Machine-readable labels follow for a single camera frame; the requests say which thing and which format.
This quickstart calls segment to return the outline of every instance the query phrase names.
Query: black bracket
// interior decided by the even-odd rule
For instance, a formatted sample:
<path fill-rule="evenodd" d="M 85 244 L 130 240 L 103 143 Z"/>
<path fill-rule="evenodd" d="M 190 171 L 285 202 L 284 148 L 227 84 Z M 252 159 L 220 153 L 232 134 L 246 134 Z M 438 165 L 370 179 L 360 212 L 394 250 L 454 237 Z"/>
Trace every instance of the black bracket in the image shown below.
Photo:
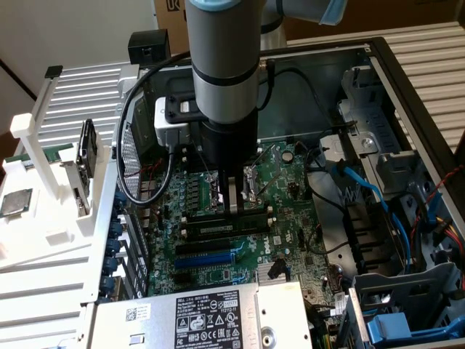
<path fill-rule="evenodd" d="M 171 94 L 166 97 L 165 119 L 168 124 L 185 124 L 209 120 L 198 109 L 194 92 Z"/>

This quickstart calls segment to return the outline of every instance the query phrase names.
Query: blue pcie slot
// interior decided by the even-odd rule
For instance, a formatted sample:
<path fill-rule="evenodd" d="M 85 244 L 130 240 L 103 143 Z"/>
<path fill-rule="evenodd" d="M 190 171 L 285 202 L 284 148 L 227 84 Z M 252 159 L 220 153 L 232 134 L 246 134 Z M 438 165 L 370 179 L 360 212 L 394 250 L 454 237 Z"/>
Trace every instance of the blue pcie slot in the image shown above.
<path fill-rule="evenodd" d="M 208 265 L 232 264 L 234 254 L 231 252 L 212 253 L 204 256 L 179 258 L 174 261 L 176 269 L 198 268 Z"/>

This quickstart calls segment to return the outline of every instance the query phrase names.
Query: barcode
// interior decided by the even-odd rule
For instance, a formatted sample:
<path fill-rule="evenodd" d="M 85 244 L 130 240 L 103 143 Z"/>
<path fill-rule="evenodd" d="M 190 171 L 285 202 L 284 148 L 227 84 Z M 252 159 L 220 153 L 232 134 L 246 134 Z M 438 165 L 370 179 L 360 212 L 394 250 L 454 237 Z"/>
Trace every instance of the barcode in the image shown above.
<path fill-rule="evenodd" d="M 126 310 L 126 321 L 133 321 L 137 318 L 137 308 Z"/>

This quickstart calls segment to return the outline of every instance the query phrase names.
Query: capacitor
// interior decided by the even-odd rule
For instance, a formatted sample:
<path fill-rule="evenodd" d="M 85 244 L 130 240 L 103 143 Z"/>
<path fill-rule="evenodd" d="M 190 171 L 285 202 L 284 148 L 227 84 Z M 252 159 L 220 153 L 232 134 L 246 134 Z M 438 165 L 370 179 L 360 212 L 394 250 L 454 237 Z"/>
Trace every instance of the capacitor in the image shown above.
<path fill-rule="evenodd" d="M 325 289 L 328 286 L 328 278 L 326 276 L 321 277 L 321 286 Z"/>

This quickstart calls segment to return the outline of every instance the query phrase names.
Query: label sticker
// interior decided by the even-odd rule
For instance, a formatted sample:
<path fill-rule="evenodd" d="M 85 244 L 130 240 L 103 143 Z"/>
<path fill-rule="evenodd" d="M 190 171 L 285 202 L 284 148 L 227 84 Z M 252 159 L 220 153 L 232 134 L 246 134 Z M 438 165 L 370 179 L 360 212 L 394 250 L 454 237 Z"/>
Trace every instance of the label sticker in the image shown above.
<path fill-rule="evenodd" d="M 241 349 L 239 291 L 176 300 L 175 349 Z"/>
<path fill-rule="evenodd" d="M 148 320 L 150 318 L 150 303 L 138 305 L 137 308 L 126 309 L 126 321 Z"/>
<path fill-rule="evenodd" d="M 334 309 L 331 309 L 331 316 L 339 316 L 344 313 L 346 308 L 347 300 L 349 296 L 346 296 L 345 293 L 340 292 L 334 295 Z"/>

